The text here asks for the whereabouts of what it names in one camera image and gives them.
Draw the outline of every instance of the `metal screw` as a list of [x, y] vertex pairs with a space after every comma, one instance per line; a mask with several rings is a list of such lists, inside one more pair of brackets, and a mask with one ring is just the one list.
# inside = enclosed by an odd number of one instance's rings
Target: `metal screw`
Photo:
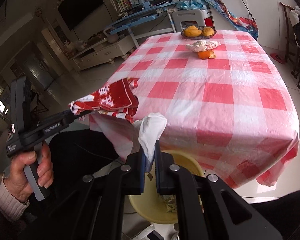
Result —
[[130, 171], [130, 169], [131, 169], [130, 165], [127, 164], [121, 166], [122, 171]]
[[179, 165], [171, 164], [169, 169], [172, 171], [178, 171], [180, 169], [180, 167], [179, 167]]
[[218, 176], [216, 174], [210, 174], [208, 176], [208, 180], [210, 180], [211, 182], [217, 182]]
[[93, 180], [93, 177], [91, 175], [84, 175], [82, 177], [83, 182], [91, 182]]

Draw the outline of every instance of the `gripper handle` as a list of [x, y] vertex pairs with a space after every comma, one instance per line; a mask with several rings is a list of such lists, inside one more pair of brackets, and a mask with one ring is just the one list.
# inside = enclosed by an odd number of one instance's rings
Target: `gripper handle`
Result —
[[35, 194], [35, 198], [37, 201], [42, 201], [50, 195], [50, 190], [45, 187], [40, 187], [38, 185], [39, 175], [37, 173], [37, 169], [42, 160], [41, 155], [42, 143], [34, 146], [34, 150], [37, 155], [37, 159], [31, 165], [27, 165], [23, 171], [25, 172], [26, 178], [31, 185], [31, 188]]

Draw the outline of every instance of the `human hand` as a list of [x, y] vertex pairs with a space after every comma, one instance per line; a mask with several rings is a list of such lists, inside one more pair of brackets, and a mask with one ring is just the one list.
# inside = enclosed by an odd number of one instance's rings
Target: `human hand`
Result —
[[[51, 152], [46, 142], [42, 143], [42, 161], [38, 166], [38, 185], [48, 188], [53, 182], [53, 164], [51, 162]], [[28, 200], [33, 192], [23, 168], [36, 160], [35, 151], [24, 152], [17, 155], [11, 161], [10, 176], [4, 179], [7, 190], [21, 203]]]

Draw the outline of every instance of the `white chair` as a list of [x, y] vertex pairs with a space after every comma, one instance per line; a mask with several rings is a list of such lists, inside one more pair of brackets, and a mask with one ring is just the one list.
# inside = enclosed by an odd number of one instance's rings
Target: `white chair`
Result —
[[172, 18], [177, 32], [183, 31], [183, 22], [197, 22], [198, 26], [205, 26], [203, 12], [199, 9], [181, 10], [172, 13]]

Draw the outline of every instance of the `television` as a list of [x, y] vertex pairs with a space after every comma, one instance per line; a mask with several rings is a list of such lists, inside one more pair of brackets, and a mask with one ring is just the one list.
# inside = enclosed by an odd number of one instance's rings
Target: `television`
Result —
[[69, 30], [72, 30], [102, 4], [103, 0], [63, 0], [58, 11]]

